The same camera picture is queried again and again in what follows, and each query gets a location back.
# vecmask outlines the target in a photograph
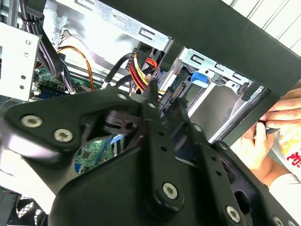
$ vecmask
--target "mounting plate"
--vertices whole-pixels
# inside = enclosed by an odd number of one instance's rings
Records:
[[[0,23],[0,31],[0,95],[27,101],[40,38],[5,23]]]

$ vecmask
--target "green circuit board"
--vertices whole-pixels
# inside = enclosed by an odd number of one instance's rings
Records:
[[[100,162],[96,163],[95,161],[99,157],[100,151],[105,145],[106,140],[94,141],[83,146],[75,156],[75,164],[79,169],[76,171],[79,173],[87,172],[94,167],[110,160],[112,156],[112,147],[111,144],[107,145],[107,148],[104,150]]]
[[[87,89],[90,88],[88,81],[82,81],[75,78],[71,78],[71,80],[74,85],[80,85]],[[53,77],[44,67],[40,68],[38,84],[41,91],[40,95],[37,96],[38,99],[49,99],[66,95],[66,86],[57,78]],[[113,157],[110,143],[107,144],[106,149],[100,156],[104,145],[106,145],[106,140],[98,140],[87,143],[78,150],[75,156],[75,171],[78,173],[85,173],[99,164],[110,160]]]
[[[90,83],[88,81],[83,81],[80,79],[75,79],[71,77],[73,84],[79,84],[82,87],[90,88]],[[39,72],[39,84],[45,85],[49,88],[56,89],[57,91],[64,92],[67,90],[66,86],[60,82],[57,78],[53,77],[45,67],[41,67]],[[94,88],[100,89],[100,86],[94,85]]]

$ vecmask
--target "computer fan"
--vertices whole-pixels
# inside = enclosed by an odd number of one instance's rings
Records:
[[[47,215],[34,199],[17,194],[7,225],[46,226]]]

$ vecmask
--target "silver screw head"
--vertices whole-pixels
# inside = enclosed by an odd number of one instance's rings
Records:
[[[277,226],[284,226],[283,222],[276,216],[274,216],[274,222]]]
[[[67,129],[58,129],[54,133],[54,138],[58,142],[68,143],[73,139],[73,134]]]
[[[152,103],[148,103],[148,106],[152,107],[152,108],[156,108],[155,105],[153,105]]]
[[[292,221],[290,221],[290,220],[288,221],[288,225],[289,225],[289,226],[296,226],[296,225],[295,225]]]
[[[224,142],[220,142],[220,146],[222,147],[222,149],[227,150],[228,147]]]
[[[238,212],[236,211],[236,209],[234,209],[232,206],[227,206],[226,211],[227,211],[228,216],[231,218],[231,220],[233,220],[236,223],[240,222],[240,216],[239,216]]]
[[[127,100],[127,97],[121,93],[118,93],[117,96],[121,99]]]
[[[178,197],[178,191],[175,186],[171,183],[163,184],[163,192],[167,195],[170,199],[176,199]]]
[[[194,128],[199,131],[199,132],[202,132],[202,129],[198,126],[198,125],[194,125]]]
[[[29,128],[36,128],[43,124],[43,120],[36,115],[27,115],[21,119],[21,123]]]

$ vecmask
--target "sleeve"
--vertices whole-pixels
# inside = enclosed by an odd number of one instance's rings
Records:
[[[269,192],[284,209],[301,225],[299,203],[301,203],[301,182],[292,173],[276,178],[269,187]]]

